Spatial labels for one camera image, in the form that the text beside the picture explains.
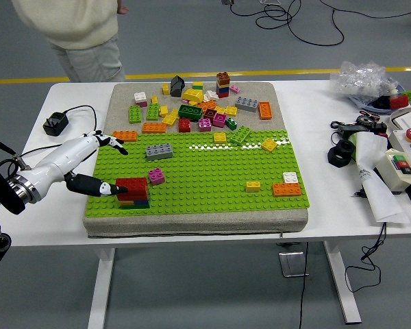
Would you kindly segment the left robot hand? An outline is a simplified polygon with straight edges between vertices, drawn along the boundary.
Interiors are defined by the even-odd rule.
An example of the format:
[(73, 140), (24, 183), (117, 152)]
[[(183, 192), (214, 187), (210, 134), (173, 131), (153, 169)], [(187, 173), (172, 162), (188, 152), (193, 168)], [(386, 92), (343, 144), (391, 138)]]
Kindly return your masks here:
[(47, 195), (53, 183), (62, 181), (66, 182), (68, 190), (83, 195), (101, 197), (128, 192), (124, 186), (73, 173), (76, 167), (104, 146), (113, 147), (123, 155), (128, 154), (122, 140), (104, 135), (98, 130), (64, 142), (34, 168), (21, 171), (20, 176), (26, 179), (28, 191), (32, 194), (31, 202), (40, 201)]

